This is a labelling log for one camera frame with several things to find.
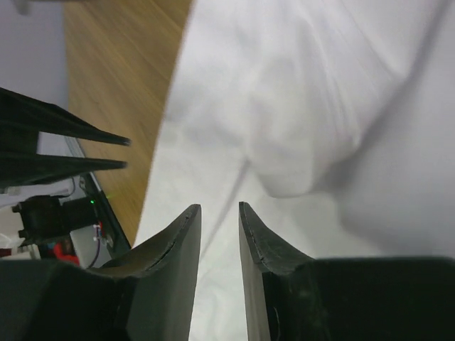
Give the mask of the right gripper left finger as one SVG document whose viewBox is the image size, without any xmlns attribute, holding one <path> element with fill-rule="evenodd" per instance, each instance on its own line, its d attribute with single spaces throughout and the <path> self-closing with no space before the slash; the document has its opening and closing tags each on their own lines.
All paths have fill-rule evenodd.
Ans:
<svg viewBox="0 0 455 341">
<path fill-rule="evenodd" d="M 188 206 L 153 237 L 95 269 L 114 280 L 113 311 L 86 340 L 187 340 L 201 241 L 199 204 Z"/>
</svg>

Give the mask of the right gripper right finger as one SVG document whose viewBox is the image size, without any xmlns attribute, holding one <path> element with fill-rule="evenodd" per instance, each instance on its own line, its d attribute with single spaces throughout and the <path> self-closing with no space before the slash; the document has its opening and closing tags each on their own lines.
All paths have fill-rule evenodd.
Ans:
<svg viewBox="0 0 455 341">
<path fill-rule="evenodd" d="M 315 307 L 311 258 L 273 232 L 247 202 L 239 203 L 242 280 L 249 340 L 307 340 Z"/>
</svg>

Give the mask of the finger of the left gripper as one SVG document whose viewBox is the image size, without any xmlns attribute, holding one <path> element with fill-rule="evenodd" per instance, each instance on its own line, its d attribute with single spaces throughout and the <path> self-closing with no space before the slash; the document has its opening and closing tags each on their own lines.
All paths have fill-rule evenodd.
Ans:
<svg viewBox="0 0 455 341">
<path fill-rule="evenodd" d="M 128 146 L 131 140 L 88 124 L 56 104 L 1 89 L 1 123 L 106 144 Z"/>
<path fill-rule="evenodd" d="M 93 171 L 126 167 L 125 161 L 1 152 L 1 188 L 46 185 Z"/>
</svg>

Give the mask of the white t shirt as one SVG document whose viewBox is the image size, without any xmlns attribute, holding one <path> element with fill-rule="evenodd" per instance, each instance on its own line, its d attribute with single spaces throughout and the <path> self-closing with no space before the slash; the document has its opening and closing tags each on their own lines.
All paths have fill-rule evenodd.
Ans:
<svg viewBox="0 0 455 341">
<path fill-rule="evenodd" d="M 136 242 L 202 207 L 191 340 L 246 340 L 238 204 L 315 258 L 454 256 L 453 1 L 195 1 Z"/>
</svg>

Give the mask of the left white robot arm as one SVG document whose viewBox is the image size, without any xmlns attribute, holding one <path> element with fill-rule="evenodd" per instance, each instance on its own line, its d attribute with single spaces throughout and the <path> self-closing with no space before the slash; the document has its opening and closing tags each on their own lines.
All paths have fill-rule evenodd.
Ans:
<svg viewBox="0 0 455 341">
<path fill-rule="evenodd" d="M 102 131 L 51 103 L 1 89 L 1 188 L 47 185 L 93 171 L 126 168 L 124 161 L 38 153 L 41 132 L 128 146 L 123 136 Z M 61 239 L 73 230 L 98 223 L 88 199 L 61 202 L 59 195 L 37 195 L 12 207 L 20 214 L 23 244 Z"/>
</svg>

